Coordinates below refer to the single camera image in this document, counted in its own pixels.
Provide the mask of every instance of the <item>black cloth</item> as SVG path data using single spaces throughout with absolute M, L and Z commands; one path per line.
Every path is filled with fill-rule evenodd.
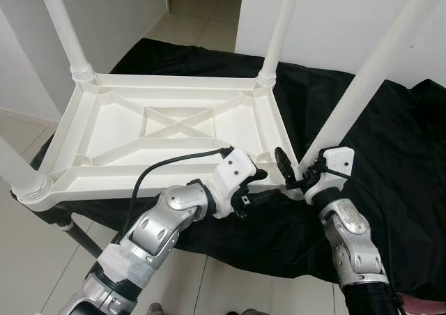
M 255 77 L 262 62 L 255 56 L 142 39 L 112 73 Z M 298 160 L 352 78 L 344 72 L 279 64 L 274 94 Z M 446 300 L 445 96 L 446 90 L 429 80 L 411 90 L 385 81 L 342 142 L 355 149 L 352 177 L 367 184 L 384 206 L 390 223 L 391 264 L 377 203 L 347 182 L 343 193 L 369 220 L 372 239 L 391 270 L 396 290 L 430 300 Z M 65 207 L 119 229 L 127 205 L 128 200 L 115 200 L 110 206 L 91 201 Z M 313 275 L 337 282 L 316 211 L 283 194 L 251 209 L 244 221 L 232 214 L 194 223 L 182 232 L 177 247 L 243 270 L 290 278 Z

